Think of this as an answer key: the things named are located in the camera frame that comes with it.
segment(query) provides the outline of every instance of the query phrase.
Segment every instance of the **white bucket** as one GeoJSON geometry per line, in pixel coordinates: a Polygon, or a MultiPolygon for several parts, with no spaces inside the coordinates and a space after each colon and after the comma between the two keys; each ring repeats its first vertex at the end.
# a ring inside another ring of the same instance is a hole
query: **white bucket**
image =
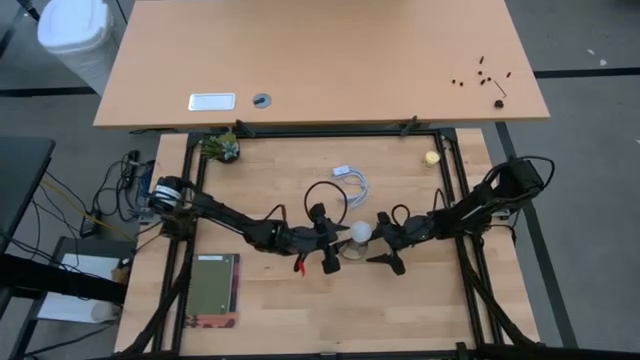
{"type": "Polygon", "coordinates": [[[51,0],[38,22],[38,42],[102,96],[118,44],[102,0],[51,0]]]}

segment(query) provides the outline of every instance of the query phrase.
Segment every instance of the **green book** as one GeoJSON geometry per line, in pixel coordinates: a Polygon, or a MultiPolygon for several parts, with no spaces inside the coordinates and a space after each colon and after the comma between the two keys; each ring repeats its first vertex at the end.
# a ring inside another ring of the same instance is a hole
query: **green book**
{"type": "Polygon", "coordinates": [[[196,255],[191,268],[186,327],[233,327],[237,318],[238,254],[196,255]]]}

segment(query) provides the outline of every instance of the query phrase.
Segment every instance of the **small succulent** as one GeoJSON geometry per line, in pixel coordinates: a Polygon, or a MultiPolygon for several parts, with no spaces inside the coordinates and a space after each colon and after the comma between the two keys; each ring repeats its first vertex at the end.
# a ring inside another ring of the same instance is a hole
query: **small succulent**
{"type": "Polygon", "coordinates": [[[202,143],[202,155],[208,159],[230,160],[238,157],[239,154],[240,145],[231,132],[217,137],[207,137],[202,143]]]}

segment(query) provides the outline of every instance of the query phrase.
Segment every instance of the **wooden table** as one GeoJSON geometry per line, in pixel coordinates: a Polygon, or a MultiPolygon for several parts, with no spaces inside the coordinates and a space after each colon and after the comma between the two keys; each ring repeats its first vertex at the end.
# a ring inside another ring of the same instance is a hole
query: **wooden table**
{"type": "MultiPolygon", "coordinates": [[[[457,132],[468,181],[474,185],[490,168],[484,138],[477,129],[457,132]]],[[[187,135],[162,136],[154,179],[181,173],[186,140],[187,135]]],[[[345,224],[365,220],[373,225],[376,212],[390,211],[398,203],[424,213],[431,210],[436,188],[443,186],[439,169],[422,164],[424,153],[435,149],[428,137],[251,139],[241,141],[241,146],[242,157],[236,163],[208,164],[204,191],[253,217],[285,204],[292,225],[309,225],[303,195],[339,165],[357,166],[371,184],[370,197],[349,211],[345,224]]],[[[196,153],[192,178],[198,157],[196,153]]],[[[457,184],[455,171],[452,174],[457,184]]],[[[345,191],[358,189],[346,186],[345,191]]],[[[309,202],[324,202],[334,218],[342,209],[339,195],[330,187],[316,188],[309,202]]],[[[139,243],[155,234],[152,230],[141,235],[139,243]]],[[[256,252],[239,235],[213,223],[201,220],[196,236],[197,254],[241,254],[240,317],[233,329],[185,329],[182,354],[443,350],[453,349],[457,341],[473,346],[453,240],[403,250],[407,273],[400,277],[387,266],[346,259],[341,260],[340,272],[327,276],[320,266],[322,255],[316,253],[307,260],[307,275],[301,278],[292,272],[293,258],[256,252]]],[[[508,230],[495,228],[484,239],[496,299],[527,336],[537,339],[508,230]]],[[[131,343],[158,303],[168,245],[157,240],[136,256],[116,350],[131,343]]],[[[372,243],[368,256],[384,251],[380,240],[372,243]]],[[[174,314],[168,317],[167,346],[174,314]]],[[[483,325],[490,337],[486,319],[483,325]]]]}
{"type": "Polygon", "coordinates": [[[413,116],[425,122],[549,117],[503,0],[137,1],[94,125],[413,116]],[[235,108],[191,112],[194,93],[234,93],[235,108]],[[265,109],[253,104],[260,93],[272,98],[265,109]],[[498,99],[503,109],[494,107],[498,99]]]}

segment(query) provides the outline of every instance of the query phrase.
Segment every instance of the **white cable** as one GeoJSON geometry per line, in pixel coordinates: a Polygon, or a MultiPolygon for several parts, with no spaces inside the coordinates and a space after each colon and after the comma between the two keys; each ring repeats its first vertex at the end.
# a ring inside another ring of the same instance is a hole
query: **white cable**
{"type": "Polygon", "coordinates": [[[347,185],[358,185],[360,186],[360,189],[362,189],[362,191],[358,195],[347,196],[347,203],[352,208],[361,205],[364,202],[364,200],[367,198],[367,195],[369,195],[369,183],[367,182],[366,176],[364,176],[364,174],[360,170],[352,166],[343,165],[343,166],[334,168],[333,179],[342,180],[347,185]],[[355,176],[356,178],[358,178],[358,182],[355,182],[355,183],[348,182],[346,178],[349,176],[355,176]]]}

